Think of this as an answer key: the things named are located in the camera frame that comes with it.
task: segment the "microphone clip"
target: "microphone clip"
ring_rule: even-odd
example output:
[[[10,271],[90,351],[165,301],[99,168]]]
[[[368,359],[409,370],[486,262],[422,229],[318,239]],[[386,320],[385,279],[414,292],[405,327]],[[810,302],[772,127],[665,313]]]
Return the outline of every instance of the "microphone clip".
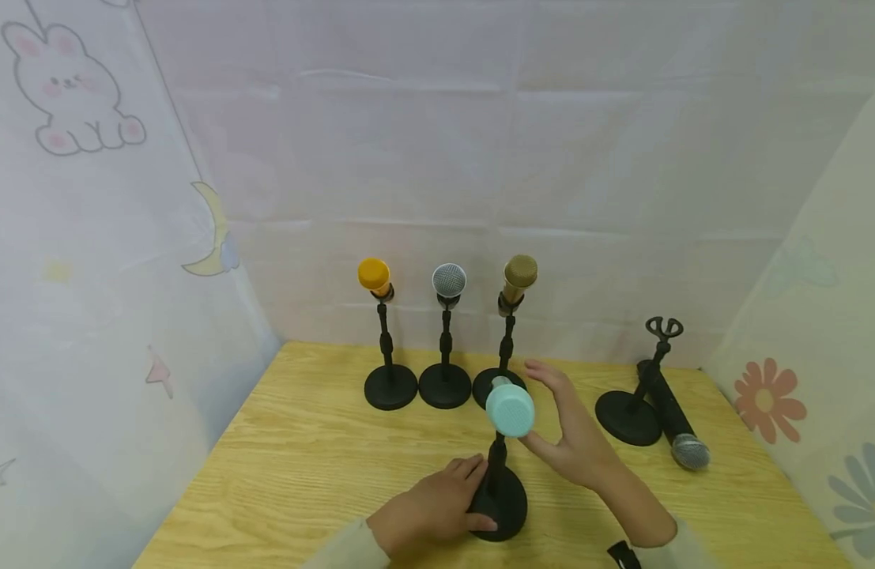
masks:
[[[522,300],[526,298],[526,295],[523,294],[519,297],[519,300],[516,300],[515,303],[510,304],[510,301],[507,300],[507,297],[504,297],[504,294],[501,292],[497,295],[497,311],[501,316],[512,316],[516,309],[519,309],[519,305],[522,304]]]
[[[462,295],[457,294],[453,298],[448,299],[447,297],[444,297],[444,296],[441,296],[438,294],[437,301],[439,302],[439,305],[443,306],[444,310],[449,311],[449,310],[453,309],[453,307],[455,307],[459,303],[460,297],[462,297]]]
[[[371,296],[381,302],[389,302],[390,300],[393,300],[393,297],[396,296],[396,291],[393,288],[393,283],[390,283],[390,289],[386,294],[382,296],[377,296],[377,293],[371,290]]]

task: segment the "microphone handle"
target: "microphone handle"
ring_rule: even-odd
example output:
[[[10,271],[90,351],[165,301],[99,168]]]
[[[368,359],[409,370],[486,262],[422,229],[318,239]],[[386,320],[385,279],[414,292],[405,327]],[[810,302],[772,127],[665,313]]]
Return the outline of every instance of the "microphone handle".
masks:
[[[669,443],[674,443],[674,439],[678,435],[696,436],[693,427],[690,427],[687,415],[684,414],[681,408],[681,404],[677,402],[677,398],[672,393],[669,385],[667,385],[664,375],[654,379],[648,389],[655,413],[658,414],[658,422]]]
[[[504,282],[504,291],[501,294],[504,295],[504,300],[507,301],[507,304],[516,304],[525,292],[525,288],[515,287],[508,282]]]

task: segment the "person's right hand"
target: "person's right hand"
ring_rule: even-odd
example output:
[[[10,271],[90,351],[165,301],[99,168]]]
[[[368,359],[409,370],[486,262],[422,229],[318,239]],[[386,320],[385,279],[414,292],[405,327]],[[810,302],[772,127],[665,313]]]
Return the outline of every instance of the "person's right hand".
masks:
[[[531,431],[520,441],[563,478],[597,492],[605,480],[624,468],[623,462],[579,400],[567,374],[541,361],[526,360],[526,375],[551,390],[562,437],[551,444]]]

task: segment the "gold microphone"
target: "gold microphone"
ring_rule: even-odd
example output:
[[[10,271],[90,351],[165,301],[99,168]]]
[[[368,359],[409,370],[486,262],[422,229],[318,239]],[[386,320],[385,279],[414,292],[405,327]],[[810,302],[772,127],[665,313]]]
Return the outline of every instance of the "gold microphone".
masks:
[[[538,279],[538,263],[528,255],[516,255],[504,267],[504,300],[515,306],[526,289]]]
[[[379,300],[388,300],[393,292],[390,268],[378,258],[366,258],[358,265],[358,282]]]

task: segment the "wooden table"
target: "wooden table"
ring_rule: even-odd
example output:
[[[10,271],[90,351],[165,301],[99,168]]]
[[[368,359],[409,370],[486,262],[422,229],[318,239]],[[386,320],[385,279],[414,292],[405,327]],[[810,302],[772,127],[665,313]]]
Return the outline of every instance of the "wooden table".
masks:
[[[420,374],[437,352],[397,352]],[[496,356],[455,354],[474,377]],[[474,400],[450,411],[420,397],[382,412],[361,385],[383,361],[376,348],[289,342],[228,426],[177,507],[140,556],[138,569],[298,567],[355,517],[455,456],[487,454],[493,430]],[[611,389],[632,390],[633,366],[550,360],[592,409]],[[522,361],[511,369],[523,378]],[[697,435],[712,449],[707,472],[678,468],[663,438],[653,447],[617,441],[618,453],[706,540],[724,567],[846,567],[840,551],[701,371],[665,370]],[[528,382],[535,430],[557,439],[553,399]],[[614,568],[605,553],[623,533],[600,499],[559,478],[517,442],[508,465],[529,497],[522,532],[504,544],[465,539],[424,546],[397,567]]]

